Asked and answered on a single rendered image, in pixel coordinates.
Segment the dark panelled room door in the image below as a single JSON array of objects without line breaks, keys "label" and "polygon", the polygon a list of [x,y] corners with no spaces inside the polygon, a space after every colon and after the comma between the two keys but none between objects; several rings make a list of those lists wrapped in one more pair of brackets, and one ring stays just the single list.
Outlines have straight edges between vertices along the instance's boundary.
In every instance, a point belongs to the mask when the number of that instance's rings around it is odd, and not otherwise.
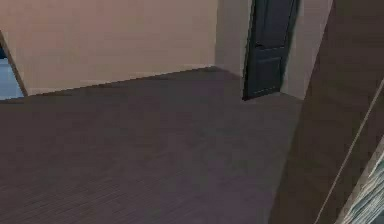
[{"label": "dark panelled room door", "polygon": [[243,77],[243,100],[279,92],[300,0],[253,0]]}]

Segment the framed wall picture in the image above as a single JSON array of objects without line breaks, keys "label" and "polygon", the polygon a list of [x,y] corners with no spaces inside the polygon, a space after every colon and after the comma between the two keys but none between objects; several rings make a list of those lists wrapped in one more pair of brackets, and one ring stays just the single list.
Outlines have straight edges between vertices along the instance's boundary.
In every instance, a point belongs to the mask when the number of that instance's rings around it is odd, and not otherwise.
[{"label": "framed wall picture", "polygon": [[384,224],[384,136],[334,224]]}]

